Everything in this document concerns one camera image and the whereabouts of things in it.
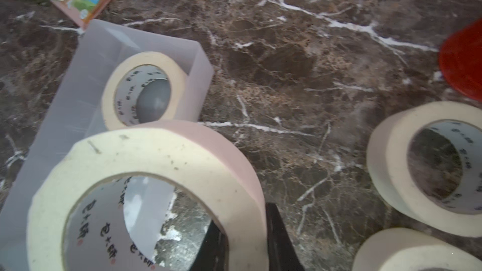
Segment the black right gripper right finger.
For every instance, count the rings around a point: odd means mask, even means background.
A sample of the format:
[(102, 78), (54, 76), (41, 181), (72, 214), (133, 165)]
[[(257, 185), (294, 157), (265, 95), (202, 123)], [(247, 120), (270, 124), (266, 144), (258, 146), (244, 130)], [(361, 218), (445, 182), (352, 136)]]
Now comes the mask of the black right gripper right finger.
[(305, 271), (275, 203), (266, 203), (270, 271)]

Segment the cream masking tape roll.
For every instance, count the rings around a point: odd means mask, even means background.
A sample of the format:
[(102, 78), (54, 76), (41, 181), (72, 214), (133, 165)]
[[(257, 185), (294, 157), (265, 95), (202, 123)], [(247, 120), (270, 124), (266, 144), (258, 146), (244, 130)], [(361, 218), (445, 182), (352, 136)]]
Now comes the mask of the cream masking tape roll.
[(174, 118), (186, 82), (187, 74), (167, 55), (145, 51), (129, 57), (113, 71), (102, 95), (106, 128)]
[(75, 143), (35, 193), (26, 248), (31, 270), (156, 270), (128, 235), (127, 186), (148, 177), (170, 183), (211, 214), (227, 237), (218, 265), (267, 270), (265, 199), (252, 165), (221, 134), (164, 120)]
[(481, 270), (481, 260), (416, 230), (380, 231), (360, 247), (353, 270)]
[(382, 121), (370, 136), (367, 169), (382, 198), (443, 232), (481, 236), (481, 110), (424, 104)]

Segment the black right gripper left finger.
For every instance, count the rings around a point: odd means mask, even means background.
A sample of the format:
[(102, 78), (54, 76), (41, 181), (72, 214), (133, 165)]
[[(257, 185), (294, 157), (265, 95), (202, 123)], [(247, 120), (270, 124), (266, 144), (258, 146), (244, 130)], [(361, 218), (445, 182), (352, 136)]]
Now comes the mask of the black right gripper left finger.
[(189, 271), (225, 271), (228, 266), (228, 239), (212, 220)]

